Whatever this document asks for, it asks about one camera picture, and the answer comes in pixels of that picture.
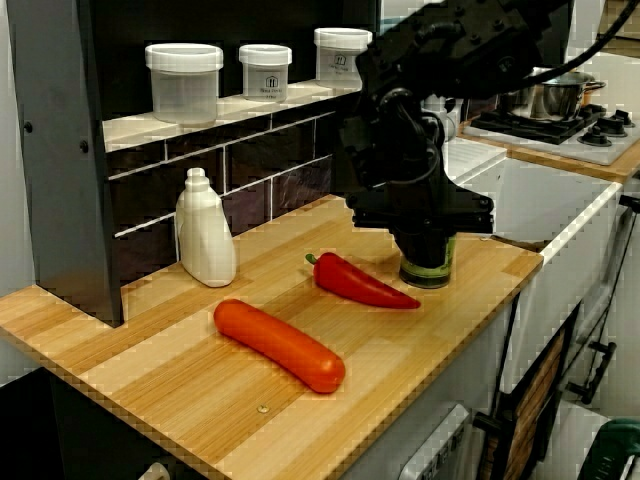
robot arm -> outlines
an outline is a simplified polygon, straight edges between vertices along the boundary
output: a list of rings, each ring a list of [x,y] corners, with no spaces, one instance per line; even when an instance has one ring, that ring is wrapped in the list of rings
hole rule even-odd
[[[447,177],[442,123],[423,112],[421,102],[432,94],[488,98],[583,63],[602,45],[545,74],[553,76],[527,78],[542,61],[536,42],[550,26],[549,15],[571,1],[430,4],[358,57],[363,88],[357,105],[339,119],[334,191],[346,194],[355,226],[394,235],[407,283],[446,285],[455,234],[493,232],[492,200]],[[639,1],[630,0],[628,15]],[[366,190],[354,191],[355,184]]]

pot handle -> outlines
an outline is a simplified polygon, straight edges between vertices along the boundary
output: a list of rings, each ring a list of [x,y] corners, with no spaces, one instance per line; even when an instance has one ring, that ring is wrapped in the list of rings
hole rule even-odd
[[[607,82],[587,82],[584,87],[584,91],[593,92],[594,90],[599,90],[607,86]]]

red bell pepper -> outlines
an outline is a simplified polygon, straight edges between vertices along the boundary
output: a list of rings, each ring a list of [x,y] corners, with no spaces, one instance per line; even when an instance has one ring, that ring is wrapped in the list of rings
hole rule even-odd
[[[385,285],[334,253],[316,259],[305,257],[313,265],[313,277],[322,288],[359,303],[387,308],[418,308],[420,302]]]

white lid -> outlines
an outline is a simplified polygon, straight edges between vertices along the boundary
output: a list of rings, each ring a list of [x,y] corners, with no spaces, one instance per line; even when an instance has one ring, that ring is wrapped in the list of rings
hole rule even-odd
[[[212,72],[222,68],[222,50],[199,43],[159,43],[145,48],[147,67],[177,73]]]
[[[292,53],[289,47],[281,45],[244,45],[240,47],[240,61],[250,65],[289,65]]]
[[[365,51],[373,34],[357,28],[316,28],[313,39],[319,47]]]

shelf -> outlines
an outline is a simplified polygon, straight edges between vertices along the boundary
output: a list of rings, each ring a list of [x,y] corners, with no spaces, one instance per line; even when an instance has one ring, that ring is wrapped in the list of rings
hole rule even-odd
[[[250,118],[303,107],[323,100],[357,92],[353,88],[326,88],[315,80],[294,83],[288,87],[288,97],[284,102],[252,102],[242,95],[224,97],[218,100],[218,118],[215,122],[198,126],[182,126],[161,122],[153,113],[144,113],[103,122],[104,142],[107,153],[137,147],[158,140],[179,137],[188,133],[240,122]]]

